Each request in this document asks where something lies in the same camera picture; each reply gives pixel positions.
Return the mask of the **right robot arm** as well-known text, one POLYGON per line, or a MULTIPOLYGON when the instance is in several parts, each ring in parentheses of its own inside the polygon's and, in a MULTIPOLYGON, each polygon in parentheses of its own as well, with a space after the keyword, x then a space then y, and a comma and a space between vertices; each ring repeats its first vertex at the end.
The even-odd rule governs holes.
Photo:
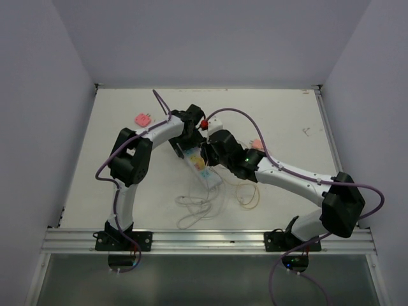
POLYGON ((209 166, 221 165, 237 178, 279 187, 301 196, 318 209, 295 216, 282 240, 298 250, 308 240, 327 233, 349 238, 365 206, 365 200, 350 175, 318 175, 269 160, 265 150, 245 149, 227 130, 221 129, 201 143, 201 156, 209 166))

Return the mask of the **pink cube plug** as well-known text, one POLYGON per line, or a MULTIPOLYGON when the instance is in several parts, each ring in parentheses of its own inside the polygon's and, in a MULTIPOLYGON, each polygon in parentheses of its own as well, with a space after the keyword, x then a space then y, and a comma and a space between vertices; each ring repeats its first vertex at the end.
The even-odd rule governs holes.
POLYGON ((252 149, 264 151, 263 144, 260 139, 254 139, 249 142, 252 149))

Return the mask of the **white power strip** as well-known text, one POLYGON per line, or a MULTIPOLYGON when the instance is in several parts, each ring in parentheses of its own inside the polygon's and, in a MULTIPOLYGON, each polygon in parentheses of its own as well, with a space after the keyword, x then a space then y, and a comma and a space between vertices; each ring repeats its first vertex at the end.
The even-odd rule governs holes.
POLYGON ((209 166, 201 156, 201 149, 194 147, 189 150, 183 150, 182 156, 185 163, 192 169, 197 179, 202 183, 203 187, 211 190, 222 184, 222 179, 211 171, 209 166))

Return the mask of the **pink plug adapter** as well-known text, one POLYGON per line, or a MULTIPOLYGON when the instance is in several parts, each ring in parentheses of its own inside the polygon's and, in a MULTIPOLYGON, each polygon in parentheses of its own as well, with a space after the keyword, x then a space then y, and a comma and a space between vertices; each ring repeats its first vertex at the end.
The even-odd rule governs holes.
POLYGON ((152 119, 151 119, 150 115, 147 114, 147 113, 139 113, 135 117, 134 122, 135 122, 135 124, 137 126, 139 126, 141 128, 142 127, 145 128, 145 127, 149 126, 152 123, 152 119))

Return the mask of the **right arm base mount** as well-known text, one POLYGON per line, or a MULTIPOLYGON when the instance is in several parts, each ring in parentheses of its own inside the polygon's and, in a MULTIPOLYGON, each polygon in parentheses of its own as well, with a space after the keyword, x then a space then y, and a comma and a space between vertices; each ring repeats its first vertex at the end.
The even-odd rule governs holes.
POLYGON ((275 229, 263 233, 264 245, 266 252, 287 252, 297 247, 296 251, 312 251, 319 252, 322 250, 320 242, 299 248, 304 244, 300 239, 296 238, 292 233, 286 233, 283 229, 275 229))

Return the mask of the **yellow cube plug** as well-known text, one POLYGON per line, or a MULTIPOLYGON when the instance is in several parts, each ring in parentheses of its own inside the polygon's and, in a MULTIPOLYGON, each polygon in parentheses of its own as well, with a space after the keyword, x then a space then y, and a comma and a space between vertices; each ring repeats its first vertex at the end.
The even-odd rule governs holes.
POLYGON ((198 171, 202 171, 206 168, 206 164, 203 161, 197 161, 194 166, 198 171))

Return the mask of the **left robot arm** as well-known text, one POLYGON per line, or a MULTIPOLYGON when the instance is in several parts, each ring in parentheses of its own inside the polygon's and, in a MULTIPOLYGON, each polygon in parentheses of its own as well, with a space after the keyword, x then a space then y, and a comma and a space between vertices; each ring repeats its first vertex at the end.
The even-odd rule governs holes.
POLYGON ((145 178, 152 151, 168 142, 177 157, 196 148, 203 140, 197 125, 205 118, 203 110, 191 104, 185 111, 172 110, 168 118, 145 129, 120 131, 110 157, 96 172, 96 179, 114 183, 112 212, 105 222, 110 243, 118 250, 131 246, 133 205, 138 184, 145 178))

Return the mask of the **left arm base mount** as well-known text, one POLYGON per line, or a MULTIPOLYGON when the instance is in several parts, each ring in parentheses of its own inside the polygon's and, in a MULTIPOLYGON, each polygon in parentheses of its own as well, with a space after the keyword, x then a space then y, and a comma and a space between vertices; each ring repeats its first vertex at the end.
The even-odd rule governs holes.
MULTIPOLYGON (((153 241, 153 232, 151 231, 126 231, 125 234, 134 242, 136 242, 142 252, 151 250, 153 241)), ((92 234, 96 239, 96 251, 135 251, 137 250, 134 243, 130 242, 120 233, 110 235, 105 231, 97 231, 92 234)))

